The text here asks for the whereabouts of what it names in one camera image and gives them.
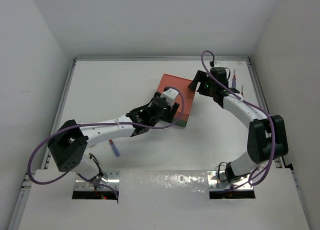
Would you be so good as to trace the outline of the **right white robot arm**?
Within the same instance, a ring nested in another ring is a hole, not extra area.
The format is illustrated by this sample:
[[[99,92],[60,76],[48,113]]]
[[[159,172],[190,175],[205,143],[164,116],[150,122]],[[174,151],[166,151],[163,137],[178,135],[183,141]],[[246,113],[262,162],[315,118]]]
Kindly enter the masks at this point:
[[[236,160],[227,163],[222,181],[228,183],[236,182],[241,177],[248,175],[260,164],[268,161],[272,153],[271,126],[267,116],[259,109],[253,108],[241,101],[240,92],[232,88],[235,95],[230,94],[212,78],[213,76],[225,87],[229,86],[227,72],[223,67],[213,67],[210,73],[197,71],[188,89],[198,92],[200,95],[213,98],[221,108],[232,113],[248,129],[246,152]]]

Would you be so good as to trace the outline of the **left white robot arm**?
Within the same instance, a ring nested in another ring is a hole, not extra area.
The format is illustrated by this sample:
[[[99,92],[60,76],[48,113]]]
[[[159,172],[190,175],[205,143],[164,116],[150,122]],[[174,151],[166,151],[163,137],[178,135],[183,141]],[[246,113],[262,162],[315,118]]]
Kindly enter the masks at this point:
[[[86,149],[116,138],[135,137],[156,129],[160,121],[170,126],[179,104],[179,92],[167,88],[156,92],[149,103],[131,110],[118,118],[94,124],[77,124],[75,120],[66,121],[48,142],[48,148],[62,173],[74,172],[83,178],[97,182],[107,179],[98,160]]]

